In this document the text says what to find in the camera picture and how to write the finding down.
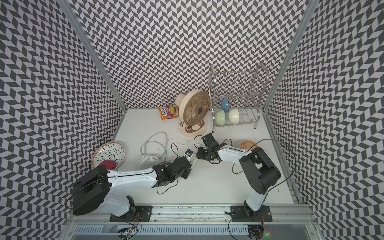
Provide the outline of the white power strip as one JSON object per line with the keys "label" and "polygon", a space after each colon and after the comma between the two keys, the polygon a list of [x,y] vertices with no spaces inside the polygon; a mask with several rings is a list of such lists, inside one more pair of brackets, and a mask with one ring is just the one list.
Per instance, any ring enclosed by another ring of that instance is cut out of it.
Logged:
{"label": "white power strip", "polygon": [[191,159],[190,159],[190,167],[191,167],[191,169],[194,168],[194,166],[196,165],[197,161],[198,161],[198,158],[196,157],[196,155],[193,155],[191,157]]}

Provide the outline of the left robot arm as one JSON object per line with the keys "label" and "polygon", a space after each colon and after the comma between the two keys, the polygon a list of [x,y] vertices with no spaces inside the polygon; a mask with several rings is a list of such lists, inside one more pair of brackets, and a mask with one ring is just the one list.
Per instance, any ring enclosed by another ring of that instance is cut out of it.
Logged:
{"label": "left robot arm", "polygon": [[192,164],[186,157],[130,172],[109,171],[105,166],[98,166],[72,185],[73,215],[96,211],[130,219],[136,213],[130,190],[164,187],[180,177],[186,180],[191,171]]}

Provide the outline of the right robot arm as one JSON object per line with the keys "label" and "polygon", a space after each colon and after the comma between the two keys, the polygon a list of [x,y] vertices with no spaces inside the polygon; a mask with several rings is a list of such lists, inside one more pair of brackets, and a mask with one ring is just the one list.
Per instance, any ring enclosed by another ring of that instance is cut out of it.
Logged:
{"label": "right robot arm", "polygon": [[203,147],[198,147],[197,158],[211,164],[229,162],[242,167],[251,186],[250,194],[244,202],[244,216],[253,220],[261,213],[269,191],[281,178],[281,172],[266,152],[256,144],[247,150],[218,143],[209,133],[202,136]]}

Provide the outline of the small white fan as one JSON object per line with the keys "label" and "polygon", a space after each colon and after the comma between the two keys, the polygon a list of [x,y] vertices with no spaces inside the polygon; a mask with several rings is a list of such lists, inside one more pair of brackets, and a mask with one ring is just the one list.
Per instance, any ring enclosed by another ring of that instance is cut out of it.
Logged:
{"label": "small white fan", "polygon": [[135,165],[135,170],[139,171],[152,168],[153,166],[158,165],[159,163],[160,160],[155,156],[142,155]]}

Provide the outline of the beige desk fan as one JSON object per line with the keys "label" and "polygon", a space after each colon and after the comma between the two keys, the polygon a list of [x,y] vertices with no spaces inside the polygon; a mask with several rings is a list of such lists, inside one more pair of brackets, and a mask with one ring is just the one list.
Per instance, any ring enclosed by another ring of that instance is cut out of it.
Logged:
{"label": "beige desk fan", "polygon": [[179,107],[180,133],[188,138],[202,135],[208,128],[205,119],[211,106],[209,93],[195,89],[188,94],[179,94],[175,99]]}

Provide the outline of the green bowl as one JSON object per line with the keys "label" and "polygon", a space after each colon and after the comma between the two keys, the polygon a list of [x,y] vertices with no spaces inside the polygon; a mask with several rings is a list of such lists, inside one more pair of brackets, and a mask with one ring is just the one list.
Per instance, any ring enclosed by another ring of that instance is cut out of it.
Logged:
{"label": "green bowl", "polygon": [[219,110],[215,113],[215,124],[217,126],[224,126],[226,124],[226,112]]}

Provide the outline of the white bowl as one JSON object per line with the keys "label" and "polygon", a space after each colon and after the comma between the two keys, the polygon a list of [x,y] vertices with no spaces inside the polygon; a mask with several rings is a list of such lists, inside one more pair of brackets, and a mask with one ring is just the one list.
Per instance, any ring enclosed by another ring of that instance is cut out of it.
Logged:
{"label": "white bowl", "polygon": [[240,121],[240,112],[239,109],[231,109],[228,113],[229,122],[233,125],[237,125]]}

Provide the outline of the blue bowl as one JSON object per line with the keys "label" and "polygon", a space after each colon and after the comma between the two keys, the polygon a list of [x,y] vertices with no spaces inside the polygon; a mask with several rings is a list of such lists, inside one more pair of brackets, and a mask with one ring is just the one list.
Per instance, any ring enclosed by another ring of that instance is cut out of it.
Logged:
{"label": "blue bowl", "polygon": [[226,113],[228,113],[230,111],[229,100],[227,98],[221,99],[221,108]]}

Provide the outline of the candy snack bag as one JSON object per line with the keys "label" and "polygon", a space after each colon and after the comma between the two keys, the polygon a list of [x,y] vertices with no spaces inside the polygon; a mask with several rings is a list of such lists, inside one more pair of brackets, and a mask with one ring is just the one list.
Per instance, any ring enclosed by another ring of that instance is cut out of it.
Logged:
{"label": "candy snack bag", "polygon": [[162,121],[166,119],[174,119],[179,116],[179,107],[175,104],[158,107],[158,110],[161,114]]}

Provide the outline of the metal dish rack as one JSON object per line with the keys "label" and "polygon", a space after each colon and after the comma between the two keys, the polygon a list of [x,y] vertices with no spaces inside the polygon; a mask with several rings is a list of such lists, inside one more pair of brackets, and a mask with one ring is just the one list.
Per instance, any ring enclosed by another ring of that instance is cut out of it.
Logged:
{"label": "metal dish rack", "polygon": [[[250,125],[255,130],[262,117],[262,100],[270,95],[268,85],[271,74],[267,66],[258,63],[253,70],[219,71],[209,67],[209,94],[211,97],[212,132],[218,128]],[[237,108],[240,121],[237,125],[229,122],[226,113],[226,124],[215,124],[215,113],[221,108],[221,99],[229,100],[230,110]]]}

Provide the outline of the patterned woven plate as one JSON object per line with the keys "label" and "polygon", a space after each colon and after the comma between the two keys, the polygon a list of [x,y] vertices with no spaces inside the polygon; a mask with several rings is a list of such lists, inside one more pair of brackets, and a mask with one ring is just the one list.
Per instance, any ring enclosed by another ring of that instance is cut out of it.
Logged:
{"label": "patterned woven plate", "polygon": [[100,146],[91,157],[91,169],[95,169],[99,164],[106,160],[116,162],[117,167],[125,158],[125,148],[119,142],[108,142]]}

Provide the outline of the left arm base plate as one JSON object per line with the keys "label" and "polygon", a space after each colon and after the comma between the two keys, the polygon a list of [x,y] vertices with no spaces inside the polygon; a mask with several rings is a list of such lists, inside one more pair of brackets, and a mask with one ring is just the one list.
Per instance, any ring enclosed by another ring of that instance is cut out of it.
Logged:
{"label": "left arm base plate", "polygon": [[111,215],[110,222],[116,223],[133,223],[133,222],[143,222],[148,223],[152,215],[153,206],[143,205],[135,206],[134,209],[130,209],[126,214],[121,217]]}

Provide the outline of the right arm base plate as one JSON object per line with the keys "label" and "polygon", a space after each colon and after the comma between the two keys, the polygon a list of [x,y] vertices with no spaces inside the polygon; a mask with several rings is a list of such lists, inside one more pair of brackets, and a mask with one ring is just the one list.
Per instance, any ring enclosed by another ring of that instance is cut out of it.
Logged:
{"label": "right arm base plate", "polygon": [[269,206],[262,206],[258,211],[254,212],[248,207],[231,206],[228,215],[233,222],[255,222],[255,223],[270,223],[273,221],[272,213]]}

